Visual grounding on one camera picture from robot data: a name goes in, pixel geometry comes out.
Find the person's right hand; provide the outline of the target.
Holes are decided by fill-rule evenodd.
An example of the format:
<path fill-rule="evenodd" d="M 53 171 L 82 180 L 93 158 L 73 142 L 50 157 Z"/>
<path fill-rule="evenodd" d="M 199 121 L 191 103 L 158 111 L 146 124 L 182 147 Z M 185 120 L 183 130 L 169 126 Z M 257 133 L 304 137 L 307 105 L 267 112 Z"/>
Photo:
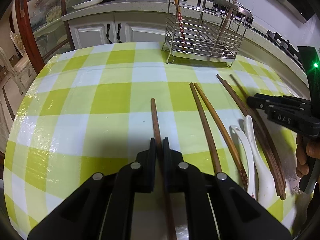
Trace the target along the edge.
<path fill-rule="evenodd" d="M 305 144 L 304 137 L 300 134 L 297 134 L 296 144 L 296 174 L 299 178 L 303 178 L 304 176 L 308 175 L 310 170 L 310 167 L 307 164 L 307 157 L 319 159 L 319 140 L 311 139 Z"/>

